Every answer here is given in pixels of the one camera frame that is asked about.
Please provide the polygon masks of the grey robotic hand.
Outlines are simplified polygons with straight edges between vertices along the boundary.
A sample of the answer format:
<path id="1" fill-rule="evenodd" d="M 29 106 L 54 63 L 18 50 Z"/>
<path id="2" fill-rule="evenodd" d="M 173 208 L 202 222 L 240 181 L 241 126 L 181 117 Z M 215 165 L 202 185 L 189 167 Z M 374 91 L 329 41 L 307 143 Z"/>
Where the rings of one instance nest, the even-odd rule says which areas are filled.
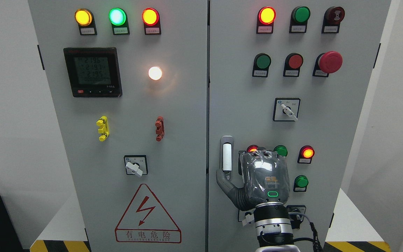
<path id="1" fill-rule="evenodd" d="M 248 211 L 266 202 L 287 203 L 290 179 L 284 156 L 266 149 L 241 152 L 239 163 L 242 188 L 227 180 L 223 170 L 216 171 L 217 184 L 237 209 Z"/>

